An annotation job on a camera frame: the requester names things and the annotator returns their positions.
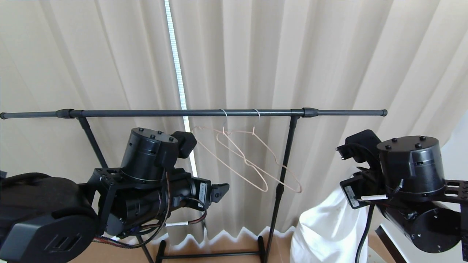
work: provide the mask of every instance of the white fabric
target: white fabric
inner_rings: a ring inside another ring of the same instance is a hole
[[[365,208],[352,209],[341,188],[303,212],[291,240],[291,263],[354,262],[366,226]],[[367,239],[360,263],[367,262]]]
[[[382,139],[424,134],[444,142],[468,108],[468,1],[465,0],[171,0],[189,109],[388,109],[383,117],[316,117],[297,126],[289,168],[304,192],[285,190],[277,229],[321,202],[352,161],[334,151],[373,129]],[[0,110],[62,108],[179,109],[163,1],[0,0]],[[120,164],[130,129],[174,132],[182,118],[91,118],[110,166]],[[225,119],[190,118],[221,128]],[[230,117],[251,129],[256,117]],[[289,119],[262,117],[258,134],[282,158]],[[0,168],[85,182],[99,163],[76,120],[0,120]],[[199,134],[249,178],[242,160]],[[264,147],[233,138],[249,160],[279,176]],[[198,175],[230,183],[206,219],[209,237],[271,222],[276,183],[261,193],[197,147]],[[183,160],[181,167],[190,171]],[[287,176],[286,182],[294,187]],[[175,211],[170,222],[199,214]],[[200,225],[169,228],[171,243]]]

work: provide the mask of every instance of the clothes hanger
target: clothes hanger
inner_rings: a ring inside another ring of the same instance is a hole
[[[259,189],[260,191],[262,192],[267,192],[268,191],[268,184],[267,182],[265,181],[265,178],[263,177],[263,175],[258,171],[258,169],[255,167],[255,165],[252,165],[250,163],[248,163],[248,160],[245,158],[245,155],[244,153],[242,152],[242,150],[231,140],[231,138],[228,137],[227,135],[227,132],[224,128],[224,126],[226,125],[227,123],[227,113],[225,110],[223,109],[220,109],[224,112],[224,114],[226,115],[226,121],[223,123],[223,129],[222,131],[219,131],[219,130],[216,130],[214,128],[211,128],[211,127],[206,127],[206,126],[195,126],[193,127],[192,129],[192,133],[194,134],[194,131],[196,129],[198,130],[205,130],[205,129],[208,129],[208,130],[212,130],[214,132],[216,132],[216,140],[221,143],[219,141],[219,135],[220,134],[223,134],[233,145],[234,147],[241,153],[241,154],[238,154],[240,157],[244,158],[244,163],[247,165],[247,166],[250,166],[252,167],[256,172],[257,174],[260,176],[260,178],[262,179],[263,183],[265,184],[265,189],[262,189],[260,187],[258,187],[256,184],[252,183],[251,181],[249,181],[249,179],[245,178],[244,176],[242,176],[241,174],[239,174],[238,172],[236,172],[232,167],[230,167],[229,165],[227,165],[225,162],[223,162],[223,160],[221,160],[218,156],[216,156],[212,151],[210,151],[210,149],[208,149],[208,147],[206,147],[200,140],[197,139],[197,142],[203,147],[205,148],[211,155],[213,155],[218,161],[220,161],[222,164],[224,164],[224,166],[226,166],[227,168],[229,168],[231,171],[233,171],[235,174],[237,174],[238,176],[240,176],[242,179],[244,179],[246,182],[250,183],[251,185],[253,185],[255,188]]]
[[[262,171],[263,173],[265,173],[265,174],[268,175],[269,177],[273,178],[273,179],[274,179],[275,181],[277,181],[278,183],[284,185],[285,187],[291,189],[292,191],[294,191],[294,192],[296,192],[296,193],[301,193],[301,192],[302,192],[302,185],[300,184],[300,182],[299,182],[298,178],[296,177],[296,175],[294,175],[294,174],[288,169],[287,166],[284,166],[284,165],[280,164],[280,163],[278,162],[278,159],[277,159],[277,157],[276,157],[276,154],[272,151],[272,149],[271,149],[270,147],[268,147],[268,145],[267,145],[260,137],[258,137],[258,136],[255,134],[255,125],[260,121],[261,116],[260,116],[260,112],[259,112],[258,110],[256,110],[256,109],[253,109],[253,110],[255,110],[255,111],[258,113],[258,120],[254,123],[254,126],[253,126],[253,128],[252,128],[252,131],[230,131],[230,132],[228,132],[228,133],[223,133],[223,134],[229,139],[229,141],[231,141],[231,142],[233,143],[233,145],[235,145],[235,147],[236,147],[238,150],[239,150],[239,148],[238,148],[237,145],[229,138],[229,135],[231,135],[232,133],[235,133],[235,132],[240,132],[240,133],[251,134],[252,136],[254,136],[254,137],[255,137],[257,140],[259,140],[259,141],[263,144],[263,146],[265,146],[265,147],[268,149],[268,151],[273,155],[273,158],[275,159],[275,163],[276,163],[278,166],[280,166],[280,167],[286,169],[286,171],[289,172],[289,173],[292,175],[292,177],[295,179],[295,181],[297,182],[297,184],[298,184],[298,186],[299,186],[299,189],[298,189],[298,190],[293,189],[293,188],[290,187],[289,185],[287,185],[287,184],[281,182],[281,181],[278,180],[276,177],[272,176],[271,174],[267,173],[265,170],[261,169],[258,165],[254,164],[254,163],[251,162],[250,160],[246,159],[245,155],[244,155],[242,152],[241,152],[241,154],[238,154],[238,153],[236,153],[233,149],[231,149],[231,148],[229,148],[227,145],[223,144],[223,143],[219,140],[219,133],[216,134],[216,140],[217,140],[222,146],[226,147],[229,151],[233,152],[234,154],[236,154],[236,155],[239,156],[239,157],[242,157],[242,158],[244,159],[244,162],[245,162],[246,165],[253,166],[255,169],[259,169],[260,171]]]

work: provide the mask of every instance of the brown floor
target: brown floor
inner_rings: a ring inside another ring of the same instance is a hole
[[[270,263],[288,263],[289,262],[289,247],[293,233],[290,232],[286,237],[280,238],[275,236],[271,247],[271,252],[268,262]],[[262,234],[265,243],[268,239],[268,233]],[[375,233],[369,235],[369,246],[375,250],[387,263],[395,263],[390,256],[385,246],[380,241]],[[150,246],[153,259],[158,251],[158,245]],[[235,252],[235,251],[255,251],[257,249],[257,241],[247,234],[241,234],[237,242],[232,242],[228,237],[221,237],[212,246],[205,246],[199,248],[198,245],[192,241],[188,242],[180,250],[174,250],[174,247],[168,243],[166,247],[167,255],[181,255],[181,254],[197,254],[197,253],[219,253],[219,252]],[[119,262],[147,262],[145,255],[141,249],[123,249],[116,248],[109,245],[100,243],[92,243],[80,256],[71,261],[72,263],[119,263]],[[164,260],[165,263],[184,263],[188,262],[187,259],[171,259]],[[229,256],[229,257],[214,257],[214,258],[197,258],[190,259],[194,263],[257,263],[259,262],[258,256]]]

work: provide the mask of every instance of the wall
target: wall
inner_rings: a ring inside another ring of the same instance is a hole
[[[446,179],[467,180],[468,162],[466,160],[468,149],[468,112],[458,123],[449,141],[442,147],[442,159]],[[456,204],[445,204],[449,208],[460,211]],[[463,262],[461,259],[461,244],[455,248],[439,254],[429,254],[418,250],[406,237],[390,222],[383,223],[388,235],[397,245],[408,263],[440,263]]]

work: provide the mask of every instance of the black clothes rack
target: black clothes rack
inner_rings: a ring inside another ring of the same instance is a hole
[[[96,154],[101,166],[108,168],[106,160],[99,148],[96,139],[91,131],[87,117],[226,117],[227,116],[244,116],[256,117],[260,114],[262,117],[266,116],[289,116],[291,118],[289,123],[289,132],[286,141],[285,153],[283,157],[283,166],[288,165],[291,147],[293,145],[294,131],[296,129],[297,121],[299,118],[310,118],[316,116],[386,116],[387,110],[318,110],[314,108],[302,109],[289,109],[289,110],[74,110],[63,109],[57,111],[45,112],[18,112],[18,113],[0,113],[1,119],[13,118],[41,118],[41,117],[58,117],[64,119],[76,118],[81,124],[81,127],[86,133],[86,136],[91,144],[94,153]],[[281,169],[280,181],[285,181],[286,169]],[[164,255],[166,242],[161,241],[159,245],[158,254],[153,261],[151,255],[146,248],[142,246],[143,251],[150,263],[162,263],[164,259],[175,258],[200,258],[200,257],[218,257],[218,256],[241,256],[241,255],[259,255],[261,263],[268,262],[268,255],[271,249],[271,241],[273,239],[276,218],[278,216],[279,204],[284,192],[284,186],[278,183],[276,187],[275,205],[273,214],[271,216],[270,235],[266,243],[266,249],[263,242],[263,237],[259,236],[257,239],[258,251],[241,251],[231,253],[214,253],[214,254],[192,254],[192,255]],[[142,242],[141,236],[137,236],[139,242]]]

